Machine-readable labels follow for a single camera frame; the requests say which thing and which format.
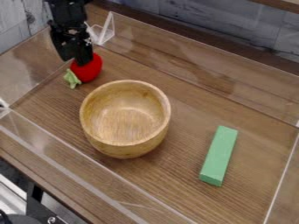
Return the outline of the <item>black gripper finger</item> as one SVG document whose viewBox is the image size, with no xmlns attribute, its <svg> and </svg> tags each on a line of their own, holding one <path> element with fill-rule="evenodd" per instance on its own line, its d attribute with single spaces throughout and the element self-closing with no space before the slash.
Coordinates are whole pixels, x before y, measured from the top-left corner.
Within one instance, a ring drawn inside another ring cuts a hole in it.
<svg viewBox="0 0 299 224">
<path fill-rule="evenodd" d="M 70 36 L 64 35 L 62 33 L 50 33 L 50 41 L 56 48 L 60 58 L 66 61 L 73 58 L 73 53 L 70 49 Z"/>
<path fill-rule="evenodd" d="M 86 65 L 93 59 L 92 41 L 89 35 L 76 37 L 74 60 L 80 67 Z"/>
</svg>

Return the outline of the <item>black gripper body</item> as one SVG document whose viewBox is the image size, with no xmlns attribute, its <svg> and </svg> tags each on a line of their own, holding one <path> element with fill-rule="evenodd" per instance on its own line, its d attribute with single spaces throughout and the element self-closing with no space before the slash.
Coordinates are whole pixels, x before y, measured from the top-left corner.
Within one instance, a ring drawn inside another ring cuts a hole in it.
<svg viewBox="0 0 299 224">
<path fill-rule="evenodd" d="M 70 20 L 66 23 L 58 23 L 53 19 L 48 21 L 50 27 L 50 40 L 54 44 L 68 43 L 72 40 L 90 43 L 90 36 L 85 20 Z"/>
</svg>

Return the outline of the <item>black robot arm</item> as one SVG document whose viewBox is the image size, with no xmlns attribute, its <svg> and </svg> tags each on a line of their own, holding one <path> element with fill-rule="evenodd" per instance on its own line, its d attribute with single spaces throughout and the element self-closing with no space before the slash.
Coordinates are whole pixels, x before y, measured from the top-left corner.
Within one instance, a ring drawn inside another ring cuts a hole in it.
<svg viewBox="0 0 299 224">
<path fill-rule="evenodd" d="M 60 58 L 74 59 L 85 66 L 93 59 L 92 43 L 85 24 L 85 4 L 90 0 L 45 0 L 50 9 L 50 41 Z"/>
</svg>

